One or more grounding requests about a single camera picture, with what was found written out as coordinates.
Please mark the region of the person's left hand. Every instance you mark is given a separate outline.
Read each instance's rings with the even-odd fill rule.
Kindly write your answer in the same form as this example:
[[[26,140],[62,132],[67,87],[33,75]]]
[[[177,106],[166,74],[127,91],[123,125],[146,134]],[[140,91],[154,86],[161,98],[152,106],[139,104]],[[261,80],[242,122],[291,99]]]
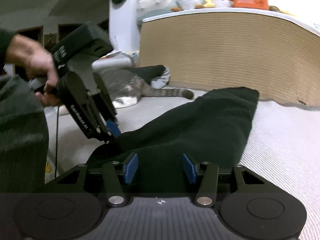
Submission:
[[[52,55],[39,42],[15,35],[7,48],[5,63],[23,67],[30,79],[45,76],[44,93],[37,92],[36,97],[44,107],[61,105],[60,100],[51,93],[58,82]]]

